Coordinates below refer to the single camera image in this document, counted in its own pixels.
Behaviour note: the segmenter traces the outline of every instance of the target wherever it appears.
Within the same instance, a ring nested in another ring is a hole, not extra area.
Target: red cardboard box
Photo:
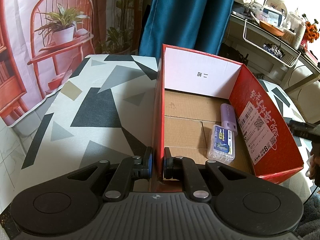
[[[302,170],[303,160],[284,119],[245,65],[163,45],[153,120],[158,180],[163,180],[164,147],[170,148],[172,156],[204,164],[209,131],[221,122],[220,105],[225,102],[234,107],[242,125],[241,129],[238,125],[236,158],[230,166],[274,183]]]

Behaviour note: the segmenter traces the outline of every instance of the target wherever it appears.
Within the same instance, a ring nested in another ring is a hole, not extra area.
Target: red vase
[[[308,40],[304,36],[302,38],[301,45],[308,49]]]

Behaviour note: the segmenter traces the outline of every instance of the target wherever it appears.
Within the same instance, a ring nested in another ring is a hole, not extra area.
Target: blue curtain
[[[162,44],[219,52],[233,0],[152,0],[139,55],[159,58]]]

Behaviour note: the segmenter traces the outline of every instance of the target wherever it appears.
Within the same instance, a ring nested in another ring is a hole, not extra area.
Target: clear plastic case
[[[207,158],[230,164],[235,158],[234,132],[215,124],[210,134]]]

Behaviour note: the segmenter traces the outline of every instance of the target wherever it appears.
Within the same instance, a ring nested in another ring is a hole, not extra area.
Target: purple container
[[[237,136],[238,130],[237,130],[235,109],[231,105],[222,104],[220,107],[220,110],[221,110],[221,126],[225,129],[234,131],[235,136]]]

